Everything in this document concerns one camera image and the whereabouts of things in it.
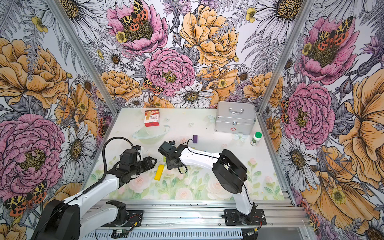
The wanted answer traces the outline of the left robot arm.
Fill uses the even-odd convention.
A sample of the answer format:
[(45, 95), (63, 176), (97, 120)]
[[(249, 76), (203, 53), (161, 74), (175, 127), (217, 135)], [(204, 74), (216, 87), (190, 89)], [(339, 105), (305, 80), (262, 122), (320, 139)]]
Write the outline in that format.
[(52, 200), (43, 210), (32, 239), (79, 240), (106, 224), (126, 224), (129, 220), (126, 204), (108, 201), (96, 210), (93, 206), (129, 183), (133, 176), (152, 170), (156, 163), (156, 159), (146, 157), (124, 169), (123, 162), (119, 161), (103, 180), (62, 201)]

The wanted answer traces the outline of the long yellow block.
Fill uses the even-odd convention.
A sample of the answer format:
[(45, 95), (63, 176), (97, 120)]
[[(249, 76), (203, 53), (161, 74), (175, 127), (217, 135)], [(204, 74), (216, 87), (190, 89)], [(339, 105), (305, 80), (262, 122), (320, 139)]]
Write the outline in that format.
[(164, 165), (159, 165), (158, 166), (156, 174), (155, 174), (155, 177), (154, 177), (154, 180), (156, 180), (156, 181), (160, 181), (161, 180), (164, 168), (165, 168)]

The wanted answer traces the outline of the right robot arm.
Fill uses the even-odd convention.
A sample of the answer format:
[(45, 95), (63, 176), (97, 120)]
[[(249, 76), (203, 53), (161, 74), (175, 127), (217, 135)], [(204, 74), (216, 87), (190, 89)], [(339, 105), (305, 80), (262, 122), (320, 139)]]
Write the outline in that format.
[(211, 170), (224, 190), (231, 193), (236, 209), (224, 210), (222, 218), (227, 226), (262, 226), (263, 219), (257, 214), (257, 205), (251, 200), (246, 181), (246, 166), (229, 150), (209, 153), (189, 148), (187, 144), (175, 147), (167, 142), (159, 147), (168, 170), (196, 166)]

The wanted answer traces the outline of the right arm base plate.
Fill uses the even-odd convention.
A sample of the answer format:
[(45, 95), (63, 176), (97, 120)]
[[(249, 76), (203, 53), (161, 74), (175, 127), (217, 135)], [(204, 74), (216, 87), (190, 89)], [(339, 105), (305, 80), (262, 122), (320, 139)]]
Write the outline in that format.
[(226, 226), (266, 226), (266, 215), (262, 209), (252, 209), (248, 215), (242, 214), (236, 209), (224, 210), (222, 218)]

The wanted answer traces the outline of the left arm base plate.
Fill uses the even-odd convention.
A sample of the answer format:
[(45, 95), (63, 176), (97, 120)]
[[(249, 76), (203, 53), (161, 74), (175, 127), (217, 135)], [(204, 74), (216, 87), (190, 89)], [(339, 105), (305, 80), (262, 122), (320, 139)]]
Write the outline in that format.
[(115, 220), (111, 223), (107, 223), (102, 227), (140, 227), (142, 225), (144, 211), (142, 210), (127, 210), (126, 217), (122, 220)]

